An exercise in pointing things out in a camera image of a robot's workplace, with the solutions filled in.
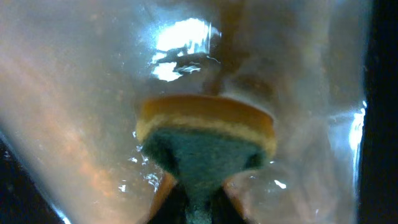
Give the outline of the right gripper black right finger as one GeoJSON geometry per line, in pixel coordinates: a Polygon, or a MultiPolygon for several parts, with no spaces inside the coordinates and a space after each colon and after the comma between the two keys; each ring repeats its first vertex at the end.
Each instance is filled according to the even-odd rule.
{"type": "Polygon", "coordinates": [[[211,223],[247,224],[222,187],[211,198],[211,223]]]}

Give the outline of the black water tray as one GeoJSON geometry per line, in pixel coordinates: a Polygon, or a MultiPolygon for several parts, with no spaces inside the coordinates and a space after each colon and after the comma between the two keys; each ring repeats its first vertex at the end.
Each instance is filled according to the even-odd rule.
{"type": "Polygon", "coordinates": [[[1,140],[64,223],[146,223],[143,102],[230,98],[277,148],[225,185],[248,223],[359,223],[382,1],[2,1],[1,140]]]}

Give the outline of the green and yellow sponge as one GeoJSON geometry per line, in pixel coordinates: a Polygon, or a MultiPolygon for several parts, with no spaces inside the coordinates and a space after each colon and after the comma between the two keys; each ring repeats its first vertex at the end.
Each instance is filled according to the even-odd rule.
{"type": "MultiPolygon", "coordinates": [[[[211,223],[213,194],[220,187],[227,193],[235,175],[261,169],[277,148],[269,114],[217,96],[150,98],[141,106],[136,131],[142,153],[165,172],[159,188],[184,187],[187,223],[211,223]]],[[[228,197],[249,222],[242,203],[228,197]]]]}

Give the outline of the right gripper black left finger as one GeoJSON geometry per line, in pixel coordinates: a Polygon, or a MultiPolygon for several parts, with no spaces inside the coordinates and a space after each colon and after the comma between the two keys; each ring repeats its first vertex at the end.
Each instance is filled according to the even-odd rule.
{"type": "Polygon", "coordinates": [[[188,197],[181,184],[160,188],[154,196],[147,224],[187,224],[188,197]]]}

